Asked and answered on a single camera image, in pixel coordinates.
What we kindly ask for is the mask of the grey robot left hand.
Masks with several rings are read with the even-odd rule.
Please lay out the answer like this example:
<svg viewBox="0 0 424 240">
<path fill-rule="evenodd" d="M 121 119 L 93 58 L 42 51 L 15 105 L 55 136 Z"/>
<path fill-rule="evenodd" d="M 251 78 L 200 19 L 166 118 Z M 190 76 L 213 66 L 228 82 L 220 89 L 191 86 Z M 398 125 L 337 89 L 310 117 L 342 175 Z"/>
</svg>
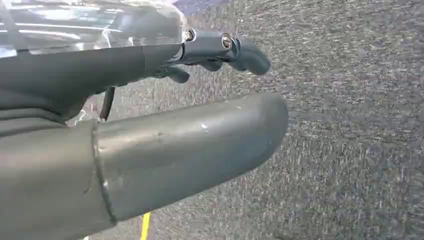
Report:
<svg viewBox="0 0 424 240">
<path fill-rule="evenodd" d="M 277 93 L 108 121 L 118 87 L 223 64 L 271 66 L 170 0 L 1 1 L 1 239 L 82 239 L 268 160 L 288 128 Z"/>
</svg>

